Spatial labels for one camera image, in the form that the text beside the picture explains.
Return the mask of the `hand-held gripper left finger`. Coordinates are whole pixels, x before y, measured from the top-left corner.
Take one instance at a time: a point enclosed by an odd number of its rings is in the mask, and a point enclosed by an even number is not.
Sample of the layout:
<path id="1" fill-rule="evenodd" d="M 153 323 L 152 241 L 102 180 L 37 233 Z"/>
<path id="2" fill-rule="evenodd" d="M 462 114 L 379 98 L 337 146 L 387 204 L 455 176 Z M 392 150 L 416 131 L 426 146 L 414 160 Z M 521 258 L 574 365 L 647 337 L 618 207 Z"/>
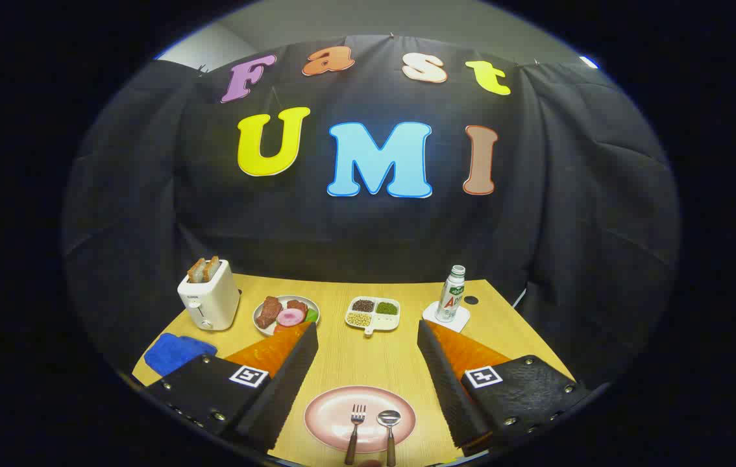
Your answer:
<path id="1" fill-rule="evenodd" d="M 303 322 L 232 360 L 196 355 L 145 392 L 199 431 L 266 454 L 276 446 L 318 348 L 317 323 Z"/>

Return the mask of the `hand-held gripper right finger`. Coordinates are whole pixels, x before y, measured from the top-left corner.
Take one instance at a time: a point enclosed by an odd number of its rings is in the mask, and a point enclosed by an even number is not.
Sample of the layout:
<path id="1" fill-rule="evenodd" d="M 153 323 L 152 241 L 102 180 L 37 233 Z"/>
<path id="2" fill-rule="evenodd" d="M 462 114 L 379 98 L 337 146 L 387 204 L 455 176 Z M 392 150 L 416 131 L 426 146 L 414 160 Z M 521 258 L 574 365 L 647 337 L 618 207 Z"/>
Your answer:
<path id="1" fill-rule="evenodd" d="M 591 397 L 536 355 L 506 357 L 435 322 L 419 322 L 417 345 L 453 443 L 466 454 L 524 446 Z"/>

